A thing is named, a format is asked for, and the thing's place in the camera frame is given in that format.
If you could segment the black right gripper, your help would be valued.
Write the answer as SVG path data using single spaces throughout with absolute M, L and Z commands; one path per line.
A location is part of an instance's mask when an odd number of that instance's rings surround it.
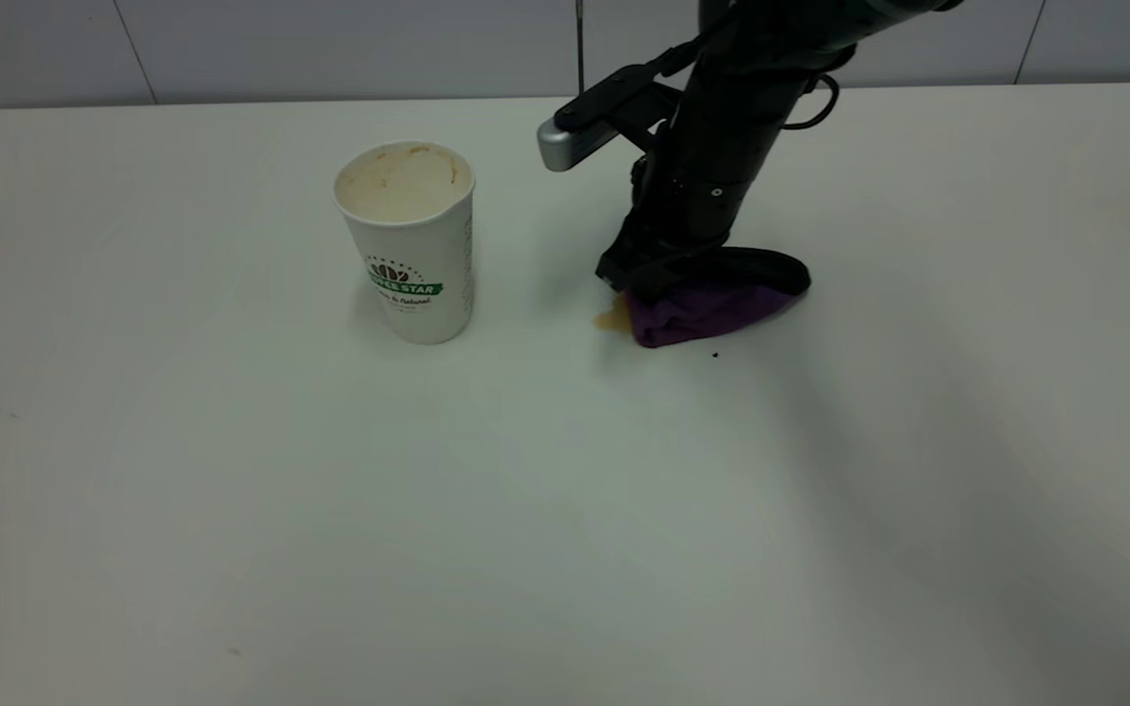
M 781 103 L 678 104 L 645 155 L 629 227 L 605 249 L 596 277 L 628 293 L 657 268 L 658 299 L 731 284 L 723 242 L 782 127 Z

